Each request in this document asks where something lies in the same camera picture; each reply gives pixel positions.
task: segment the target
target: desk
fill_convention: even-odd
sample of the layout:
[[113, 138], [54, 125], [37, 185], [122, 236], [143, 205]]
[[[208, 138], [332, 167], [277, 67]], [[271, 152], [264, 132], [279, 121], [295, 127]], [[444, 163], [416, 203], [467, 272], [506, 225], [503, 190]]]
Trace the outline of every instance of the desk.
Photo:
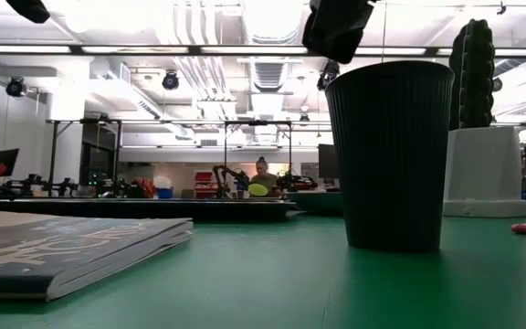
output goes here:
[[349, 249], [338, 218], [198, 224], [192, 241], [0, 328], [526, 328], [526, 236], [447, 218], [442, 250]]

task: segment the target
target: ceiling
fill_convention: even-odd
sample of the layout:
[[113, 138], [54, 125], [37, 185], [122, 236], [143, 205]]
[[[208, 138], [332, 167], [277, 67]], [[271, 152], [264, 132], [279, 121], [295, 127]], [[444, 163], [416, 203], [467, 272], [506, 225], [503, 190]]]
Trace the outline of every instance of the ceiling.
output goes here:
[[[193, 5], [196, 1], [172, 0], [175, 11], [186, 10], [186, 27], [191, 30]], [[243, 4], [257, 0], [212, 0], [215, 6], [215, 35], [218, 42], [225, 45], [245, 44], [242, 9]], [[73, 44], [87, 45], [124, 45], [124, 44], [161, 44], [156, 34], [168, 19], [163, 16], [162, 5], [167, 1], [136, 0], [130, 2], [112, 2], [106, 6], [103, 0], [45, 0], [52, 19], [43, 25], [35, 25], [17, 16], [15, 12], [0, 0], [0, 43], [18, 44]], [[381, 1], [375, 8], [369, 26], [365, 30], [362, 45], [365, 46], [407, 46], [407, 47], [451, 47], [459, 29], [470, 18], [487, 19], [493, 30], [496, 47], [526, 48], [526, 0], [505, 1], [507, 11], [497, 15], [500, 1], [492, 0], [396, 0]], [[210, 4], [209, 0], [202, 5]], [[288, 10], [287, 6], [300, 8]], [[273, 26], [293, 19], [298, 13], [301, 30], [310, 11], [304, 0], [285, 1], [268, 0], [261, 8], [261, 19]], [[222, 64], [227, 87], [236, 99], [236, 113], [248, 115], [253, 110], [251, 93], [251, 72], [248, 64], [237, 63], [244, 58], [223, 57]], [[62, 74], [69, 74], [73, 57], [25, 57], [0, 56], [0, 67], [53, 67]], [[399, 60], [399, 58], [355, 58], [341, 72], [381, 60]], [[179, 73], [180, 87], [177, 90], [165, 90], [161, 83], [165, 71], [180, 69], [173, 58], [169, 57], [112, 57], [108, 59], [112, 68], [124, 63], [131, 70], [131, 83], [155, 103], [162, 113], [174, 118], [199, 119], [195, 110], [196, 90]], [[438, 62], [447, 64], [445, 59]], [[281, 92], [281, 119], [286, 116], [292, 120], [299, 118], [302, 106], [308, 108], [310, 118], [327, 121], [327, 103], [323, 93], [316, 89], [319, 70], [324, 60], [321, 58], [300, 58], [291, 64], [288, 76]], [[502, 91], [495, 93], [493, 112], [500, 122], [526, 122], [526, 63], [500, 76], [504, 83]], [[140, 119], [133, 101], [112, 86], [102, 83], [91, 84], [91, 94], [87, 101], [88, 111], [105, 111], [112, 116], [125, 119]], [[155, 127], [137, 127], [136, 133], [154, 133]]]

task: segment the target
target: black cup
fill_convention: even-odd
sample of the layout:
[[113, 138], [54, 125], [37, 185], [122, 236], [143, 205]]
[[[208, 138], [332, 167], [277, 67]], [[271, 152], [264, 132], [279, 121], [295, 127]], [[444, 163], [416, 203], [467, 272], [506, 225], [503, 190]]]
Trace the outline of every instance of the black cup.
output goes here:
[[439, 249], [453, 81], [444, 65], [394, 61], [326, 89], [350, 246]]

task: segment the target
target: green table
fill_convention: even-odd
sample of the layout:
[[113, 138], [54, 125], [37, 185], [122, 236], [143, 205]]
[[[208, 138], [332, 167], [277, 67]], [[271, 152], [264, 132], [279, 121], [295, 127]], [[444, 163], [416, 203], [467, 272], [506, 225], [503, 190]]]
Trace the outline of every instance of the green table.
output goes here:
[[526, 328], [516, 222], [447, 218], [430, 255], [349, 249], [338, 218], [197, 225], [190, 243], [69, 297], [0, 302], [0, 328]]

